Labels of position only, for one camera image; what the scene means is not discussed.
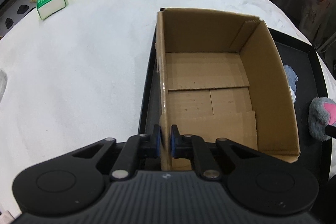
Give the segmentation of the grey pink plush toy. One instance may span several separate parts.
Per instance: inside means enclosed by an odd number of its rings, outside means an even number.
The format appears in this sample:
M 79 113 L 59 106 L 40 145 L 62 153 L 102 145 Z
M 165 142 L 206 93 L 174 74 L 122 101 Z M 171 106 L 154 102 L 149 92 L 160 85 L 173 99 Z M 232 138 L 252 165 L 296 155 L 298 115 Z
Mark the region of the grey pink plush toy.
M 325 127 L 335 127 L 335 102 L 327 97 L 315 97 L 309 106 L 309 131 L 318 141 L 327 141 L 331 137 L 325 134 Z

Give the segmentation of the blue denim plush toy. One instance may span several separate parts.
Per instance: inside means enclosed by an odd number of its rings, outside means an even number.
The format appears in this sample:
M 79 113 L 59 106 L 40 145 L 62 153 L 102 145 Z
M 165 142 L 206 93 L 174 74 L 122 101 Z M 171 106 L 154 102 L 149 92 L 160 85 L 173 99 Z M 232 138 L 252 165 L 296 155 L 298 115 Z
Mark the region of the blue denim plush toy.
M 293 68 L 289 65 L 284 65 L 284 71 L 288 80 L 292 102 L 295 103 L 297 91 L 296 82 L 298 81 L 298 76 L 296 75 Z

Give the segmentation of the brown cardboard box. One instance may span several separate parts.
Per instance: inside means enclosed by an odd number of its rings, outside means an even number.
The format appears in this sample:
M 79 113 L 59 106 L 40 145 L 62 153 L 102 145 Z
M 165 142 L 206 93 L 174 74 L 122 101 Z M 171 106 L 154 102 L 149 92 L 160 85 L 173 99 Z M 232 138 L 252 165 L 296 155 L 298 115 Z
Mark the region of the brown cardboard box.
M 291 92 L 266 23 L 233 12 L 164 8 L 155 49 L 159 73 L 163 170 L 173 159 L 171 126 L 213 143 L 227 138 L 293 163 L 300 156 Z

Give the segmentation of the cream tote bag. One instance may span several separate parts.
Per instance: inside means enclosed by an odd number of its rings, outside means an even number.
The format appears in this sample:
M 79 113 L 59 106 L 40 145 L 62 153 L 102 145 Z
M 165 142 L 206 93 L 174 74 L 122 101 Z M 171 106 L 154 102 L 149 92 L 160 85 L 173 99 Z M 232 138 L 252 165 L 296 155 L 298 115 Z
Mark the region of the cream tote bag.
M 323 33 L 335 0 L 304 0 L 299 30 L 313 42 L 318 33 Z

